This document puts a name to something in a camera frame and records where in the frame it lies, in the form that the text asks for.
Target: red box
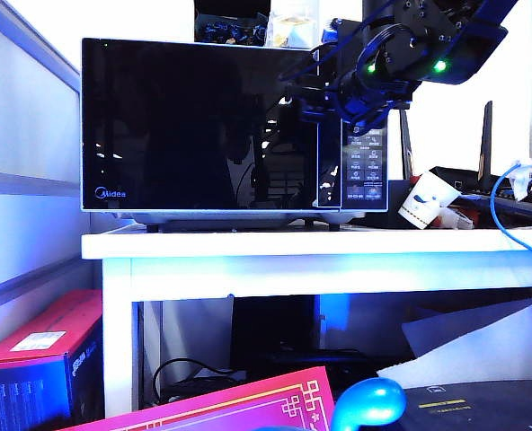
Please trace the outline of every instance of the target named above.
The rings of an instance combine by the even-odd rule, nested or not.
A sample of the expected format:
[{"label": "red box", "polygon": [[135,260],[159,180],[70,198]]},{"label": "red box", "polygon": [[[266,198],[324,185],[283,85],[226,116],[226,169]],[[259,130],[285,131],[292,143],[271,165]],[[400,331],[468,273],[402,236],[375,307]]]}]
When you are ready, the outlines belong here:
[{"label": "red box", "polygon": [[69,431],[251,431],[289,426],[329,431],[333,398],[323,367],[104,419]]},{"label": "red box", "polygon": [[104,418],[102,292],[75,290],[0,342],[0,431]]}]

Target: white cup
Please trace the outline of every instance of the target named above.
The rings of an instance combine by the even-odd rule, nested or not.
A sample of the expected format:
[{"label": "white cup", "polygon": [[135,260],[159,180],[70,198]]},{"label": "white cup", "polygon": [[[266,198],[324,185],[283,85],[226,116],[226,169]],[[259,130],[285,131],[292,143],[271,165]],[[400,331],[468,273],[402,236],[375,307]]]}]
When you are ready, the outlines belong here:
[{"label": "white cup", "polygon": [[403,202],[398,214],[414,226],[424,229],[460,192],[430,171],[424,172]]}]

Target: microwave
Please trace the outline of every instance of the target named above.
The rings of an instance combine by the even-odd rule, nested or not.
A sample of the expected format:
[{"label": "microwave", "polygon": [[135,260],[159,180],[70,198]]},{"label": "microwave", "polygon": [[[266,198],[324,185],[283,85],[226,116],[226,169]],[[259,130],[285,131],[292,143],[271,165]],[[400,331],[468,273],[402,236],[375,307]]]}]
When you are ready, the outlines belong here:
[{"label": "microwave", "polygon": [[346,223],[387,210],[386,130],[316,117],[307,50],[84,39],[83,211],[159,226]]}]

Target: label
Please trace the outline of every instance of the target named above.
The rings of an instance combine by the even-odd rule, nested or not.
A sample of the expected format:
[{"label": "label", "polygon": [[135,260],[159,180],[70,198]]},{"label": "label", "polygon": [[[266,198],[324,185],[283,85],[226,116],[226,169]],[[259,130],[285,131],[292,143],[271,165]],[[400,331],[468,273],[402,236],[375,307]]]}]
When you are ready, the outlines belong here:
[{"label": "label", "polygon": [[16,346],[11,348],[11,352],[22,352],[24,350],[46,350],[51,348],[60,337],[65,335],[65,330],[58,330],[56,332],[33,332],[31,335],[23,339]]}]

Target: white table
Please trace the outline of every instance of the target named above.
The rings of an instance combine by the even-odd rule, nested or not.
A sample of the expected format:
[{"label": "white table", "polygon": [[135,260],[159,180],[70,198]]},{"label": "white table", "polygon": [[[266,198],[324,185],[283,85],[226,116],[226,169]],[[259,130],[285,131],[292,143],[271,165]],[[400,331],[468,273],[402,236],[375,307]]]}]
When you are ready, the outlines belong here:
[{"label": "white table", "polygon": [[[532,229],[512,231],[532,245]],[[532,286],[532,253],[497,230],[84,235],[102,259],[107,417],[137,409],[137,303],[192,298]]]}]

